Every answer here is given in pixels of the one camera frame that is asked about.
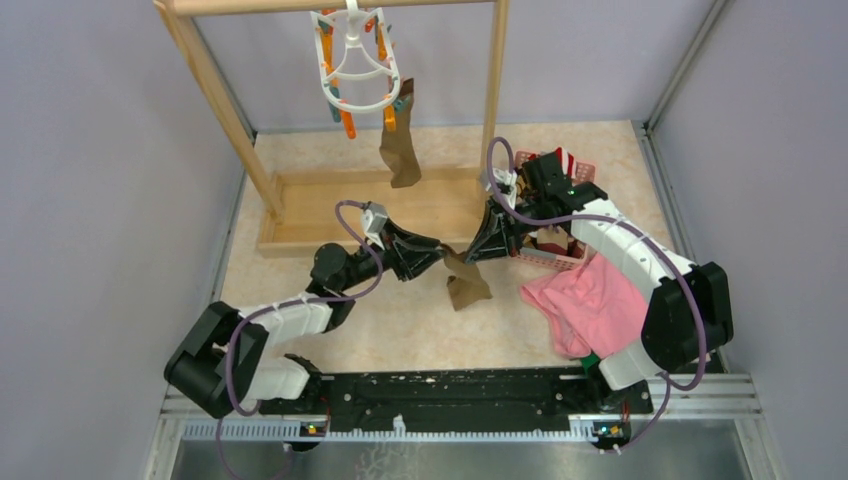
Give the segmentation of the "brown sock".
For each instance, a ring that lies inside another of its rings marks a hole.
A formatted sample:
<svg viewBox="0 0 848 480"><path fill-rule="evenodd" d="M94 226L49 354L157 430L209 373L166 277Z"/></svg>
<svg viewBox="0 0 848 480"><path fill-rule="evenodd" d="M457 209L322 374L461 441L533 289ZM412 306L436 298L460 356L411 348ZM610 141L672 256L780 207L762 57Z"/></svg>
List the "brown sock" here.
<svg viewBox="0 0 848 480"><path fill-rule="evenodd" d="M400 189L415 185L422 177L413 145L410 123L414 106L414 79L405 79L395 102L395 129L383 128L379 153L392 173L390 185Z"/></svg>
<svg viewBox="0 0 848 480"><path fill-rule="evenodd" d="M489 284L483 279L476 264L466 264L466 253L458 253L442 244L444 265L450 274L446 288L454 311L461 311L479 301L493 298Z"/></svg>

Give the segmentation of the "white round clip hanger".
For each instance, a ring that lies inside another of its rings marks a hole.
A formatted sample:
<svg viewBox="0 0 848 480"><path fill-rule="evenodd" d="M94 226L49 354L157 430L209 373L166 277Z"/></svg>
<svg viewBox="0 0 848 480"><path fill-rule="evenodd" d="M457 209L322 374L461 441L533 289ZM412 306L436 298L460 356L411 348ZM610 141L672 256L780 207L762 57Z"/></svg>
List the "white round clip hanger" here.
<svg viewBox="0 0 848 480"><path fill-rule="evenodd" d="M320 74L320 88L332 120L354 139L356 115L379 113L390 133L398 129L398 102L402 80L390 38L390 24L382 8L362 8L347 1L343 9L321 9L310 13ZM387 82L387 91L370 100L349 99L344 86L375 87Z"/></svg>

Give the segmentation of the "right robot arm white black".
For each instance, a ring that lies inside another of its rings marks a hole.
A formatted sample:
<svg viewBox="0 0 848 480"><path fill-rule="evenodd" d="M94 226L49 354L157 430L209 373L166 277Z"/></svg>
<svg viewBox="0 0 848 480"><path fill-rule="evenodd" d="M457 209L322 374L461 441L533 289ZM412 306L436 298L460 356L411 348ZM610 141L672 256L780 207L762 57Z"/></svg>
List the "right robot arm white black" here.
<svg viewBox="0 0 848 480"><path fill-rule="evenodd" d="M574 183L556 153L498 169L487 160L485 217L469 246L476 264L520 254L525 237L558 228L593 251L583 266L521 286L521 300L543 315L555 350L569 358L595 355L586 385L589 404L612 412L627 388L669 378L690 365L690 391L706 372L711 350L732 335L726 273L663 246L637 227L590 181Z"/></svg>

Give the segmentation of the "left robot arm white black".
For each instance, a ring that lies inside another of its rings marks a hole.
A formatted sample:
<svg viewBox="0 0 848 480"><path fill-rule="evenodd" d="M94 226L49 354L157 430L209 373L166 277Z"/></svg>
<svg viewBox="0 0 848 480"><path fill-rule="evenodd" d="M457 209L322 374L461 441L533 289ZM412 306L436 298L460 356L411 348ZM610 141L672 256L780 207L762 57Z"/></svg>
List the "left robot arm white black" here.
<svg viewBox="0 0 848 480"><path fill-rule="evenodd" d="M297 413L319 404L320 386L304 360L276 358L272 348L338 328L357 300L360 284L373 291L383 274L409 281L447 254L434 238L386 222L368 233L355 252L337 243L319 247L306 290L282 302L238 309L209 304L164 368L167 383L208 415L251 415L265 400L283 400Z"/></svg>

